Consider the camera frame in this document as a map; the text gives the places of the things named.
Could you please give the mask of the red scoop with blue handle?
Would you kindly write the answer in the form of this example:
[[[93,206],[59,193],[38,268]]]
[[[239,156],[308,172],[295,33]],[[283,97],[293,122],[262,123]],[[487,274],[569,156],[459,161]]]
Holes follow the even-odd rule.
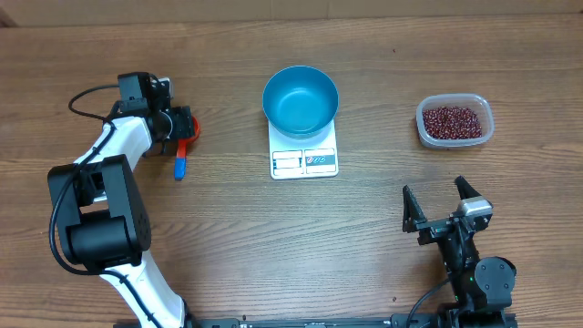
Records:
[[[174,166],[174,179],[176,181],[183,180],[186,176],[187,168],[187,152],[189,146],[199,138],[200,126],[199,122],[192,118],[194,135],[190,138],[183,138],[178,140],[177,154]]]

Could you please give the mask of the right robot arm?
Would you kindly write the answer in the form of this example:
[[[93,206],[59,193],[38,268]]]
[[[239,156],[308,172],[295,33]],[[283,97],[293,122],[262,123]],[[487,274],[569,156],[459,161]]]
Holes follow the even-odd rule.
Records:
[[[420,245],[435,243],[441,253],[446,278],[424,294],[404,315],[406,327],[516,327],[514,314],[507,314],[516,284],[516,266],[503,257],[480,258],[475,235],[485,230],[493,216],[492,203],[459,176],[455,185],[460,202],[455,211],[440,220],[424,215],[412,190],[403,187],[403,231],[417,232]],[[455,300],[441,304],[435,313],[420,313],[425,300],[447,284]]]

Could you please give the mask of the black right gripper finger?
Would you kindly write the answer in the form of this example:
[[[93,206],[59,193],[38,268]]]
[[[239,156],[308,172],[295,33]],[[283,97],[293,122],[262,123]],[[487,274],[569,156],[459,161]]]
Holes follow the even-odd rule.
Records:
[[[415,195],[408,185],[403,187],[404,198],[404,215],[403,215],[403,232],[418,231],[421,224],[427,223],[425,217]]]
[[[455,179],[455,185],[461,200],[480,197],[481,194],[477,192],[463,176],[458,176]]]

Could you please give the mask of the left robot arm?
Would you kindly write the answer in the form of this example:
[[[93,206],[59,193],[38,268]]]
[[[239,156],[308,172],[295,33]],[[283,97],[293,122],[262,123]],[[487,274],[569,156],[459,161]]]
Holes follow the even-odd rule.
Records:
[[[187,149],[199,136],[189,107],[174,107],[169,78],[118,76],[120,98],[100,118],[102,132],[75,162],[49,170],[48,240],[57,263],[110,283],[138,327],[195,327],[186,301],[163,277],[150,251],[152,230],[133,171],[156,144],[177,145],[174,178],[184,179]]]

